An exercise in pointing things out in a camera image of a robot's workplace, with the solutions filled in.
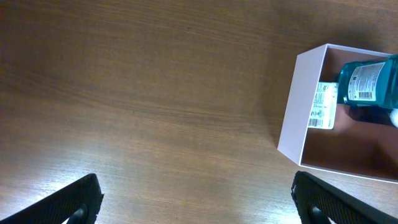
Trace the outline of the white cardboard box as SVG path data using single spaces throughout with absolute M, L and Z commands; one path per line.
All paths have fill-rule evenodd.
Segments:
M 309 128 L 319 82 L 338 83 L 350 62 L 384 60 L 382 52 L 325 44 L 299 54 L 280 133 L 278 150 L 302 167 L 397 181 L 397 128 L 393 109 L 338 103 L 333 129 Z

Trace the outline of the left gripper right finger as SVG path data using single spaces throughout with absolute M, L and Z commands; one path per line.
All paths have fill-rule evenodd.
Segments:
M 397 224 L 392 217 L 314 175 L 298 171 L 291 196 L 302 223 Z

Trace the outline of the teal mouthwash bottle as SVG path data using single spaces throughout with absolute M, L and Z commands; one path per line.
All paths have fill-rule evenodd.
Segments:
M 345 64 L 338 75 L 338 103 L 397 108 L 397 55 Z

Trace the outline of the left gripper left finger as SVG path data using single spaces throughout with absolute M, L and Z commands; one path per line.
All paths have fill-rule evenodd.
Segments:
M 104 194 L 96 174 L 88 174 L 1 223 L 90 223 L 99 214 Z

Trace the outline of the clear foaming soap pump bottle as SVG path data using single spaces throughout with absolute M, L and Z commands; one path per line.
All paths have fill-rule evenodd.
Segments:
M 392 125 L 398 128 L 398 109 L 394 108 L 389 114 L 389 117 Z

